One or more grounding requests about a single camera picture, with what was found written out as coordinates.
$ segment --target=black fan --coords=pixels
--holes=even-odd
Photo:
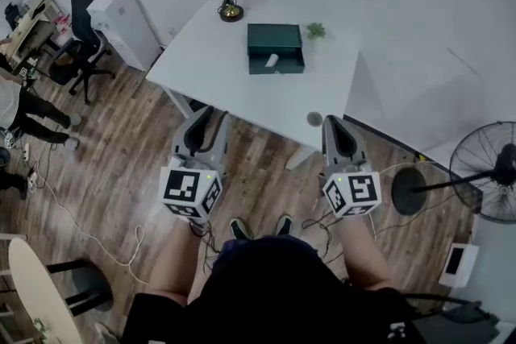
[[[451,155],[449,182],[425,186],[419,170],[403,168],[393,181],[394,207],[403,215],[413,215],[425,203],[426,192],[452,186],[459,199],[479,216],[516,224],[515,132],[516,122],[496,122],[462,139]]]

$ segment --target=white marker cube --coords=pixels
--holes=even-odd
[[[334,173],[322,191],[336,217],[367,215],[381,204],[380,174]]]
[[[185,221],[208,221],[222,191],[217,171],[169,167],[161,169],[160,201]]]

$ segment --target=green box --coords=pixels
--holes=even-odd
[[[249,23],[249,74],[303,73],[302,46],[299,25]],[[265,64],[273,53],[279,59],[275,66],[266,68]]]

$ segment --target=forearm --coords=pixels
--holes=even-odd
[[[21,77],[16,77],[15,75],[7,72],[4,68],[0,68],[0,77],[3,77],[6,81],[13,81],[23,85],[23,79]]]
[[[186,305],[197,270],[200,243],[189,223],[177,219],[152,269],[149,292],[170,296]]]
[[[337,224],[347,273],[353,285],[363,289],[394,288],[393,276],[362,217],[345,218]]]

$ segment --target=round wooden table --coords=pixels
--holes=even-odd
[[[73,318],[96,308],[107,311],[113,304],[111,288],[102,272],[90,261],[76,259],[67,263],[45,266],[22,239],[9,245],[9,266],[16,291],[34,321],[40,320],[53,339],[65,343],[82,343]],[[50,274],[73,271],[73,283],[78,294],[63,299]]]

